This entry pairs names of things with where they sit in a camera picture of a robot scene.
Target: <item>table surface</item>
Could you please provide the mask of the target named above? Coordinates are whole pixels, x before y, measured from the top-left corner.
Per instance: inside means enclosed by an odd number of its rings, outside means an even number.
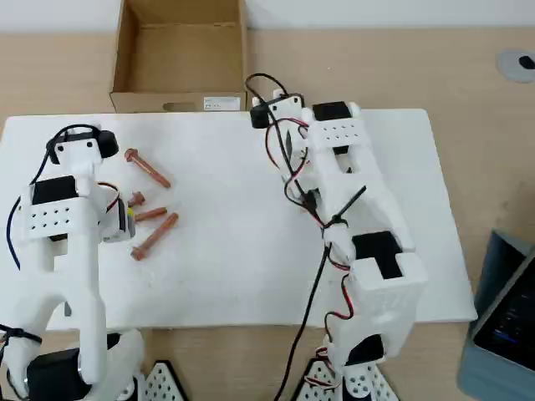
[[[0,35],[0,120],[113,112],[114,41],[106,34]],[[533,43],[535,28],[252,32],[249,59],[251,71],[273,74],[309,104],[347,99],[367,109],[428,111],[476,287],[493,227],[535,240],[535,86],[507,82],[495,68],[503,49],[533,50]],[[269,400],[294,334],[295,327],[153,330],[147,363],[169,358],[192,399]],[[415,327],[401,355],[382,367],[400,398],[467,399],[456,388],[465,335],[465,324]],[[288,390],[321,336],[305,333]],[[72,338],[50,333],[45,349]]]

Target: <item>robotic arm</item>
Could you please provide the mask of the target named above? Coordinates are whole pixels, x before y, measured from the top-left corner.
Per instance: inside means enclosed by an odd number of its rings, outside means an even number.
[[[333,400],[376,399],[371,385],[349,391],[349,379],[372,383],[375,364],[400,352],[415,322],[425,268],[380,172],[359,106],[306,108],[302,95],[284,88],[269,101],[252,92],[252,125],[266,129],[267,153],[285,190],[316,219],[334,252],[329,260],[345,272],[341,289],[349,314],[327,313],[327,335],[318,349],[336,383],[322,383],[317,375],[305,382],[333,391]],[[292,167],[288,160],[299,163]]]
[[[79,128],[85,132],[75,133]],[[117,187],[94,178],[94,170],[118,151],[112,132],[85,124],[66,127],[48,142],[42,168],[13,208],[25,292],[18,296],[12,322],[17,329],[6,332],[3,357],[21,399],[112,400],[140,376],[142,337],[136,330],[107,336],[99,294],[100,242],[135,234]],[[48,157],[65,175],[38,180]],[[58,256],[67,267],[54,268]],[[14,250],[13,258],[18,260]],[[79,317],[79,348],[39,356],[40,337],[62,302]]]

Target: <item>box label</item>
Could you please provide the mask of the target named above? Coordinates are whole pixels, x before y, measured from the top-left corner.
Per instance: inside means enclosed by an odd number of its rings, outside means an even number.
[[[234,96],[207,96],[204,98],[205,111],[240,111],[242,100]]]

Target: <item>screw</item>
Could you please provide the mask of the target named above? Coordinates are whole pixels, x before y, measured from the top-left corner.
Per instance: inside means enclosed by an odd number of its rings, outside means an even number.
[[[171,188],[171,183],[158,171],[156,171],[150,164],[144,161],[137,149],[127,149],[125,152],[125,159],[128,162],[133,161],[136,163],[145,173],[150,175],[154,180],[158,181],[165,188]]]
[[[140,221],[155,219],[156,217],[160,217],[167,214],[167,208],[165,207],[159,207],[158,209],[154,209],[152,211],[146,211],[145,213],[139,213],[134,216],[134,221],[136,223],[139,223]]]
[[[131,256],[137,261],[145,259],[148,250],[151,249],[152,246],[156,244],[158,240],[160,240],[160,238],[162,238],[163,235],[171,227],[173,227],[177,221],[178,215],[176,213],[172,213],[169,217],[167,217],[166,221],[161,224],[161,226],[159,226],[152,234],[150,234],[145,242],[143,242],[139,247],[134,246],[134,249],[132,249],[132,252],[130,253]]]
[[[145,203],[145,197],[141,192],[132,192],[132,197],[128,201],[128,207],[134,207],[143,205]]]

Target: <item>cardboard box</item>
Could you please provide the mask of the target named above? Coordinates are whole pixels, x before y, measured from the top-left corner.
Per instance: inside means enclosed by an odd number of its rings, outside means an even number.
[[[123,0],[115,111],[244,110],[246,36],[242,0]]]

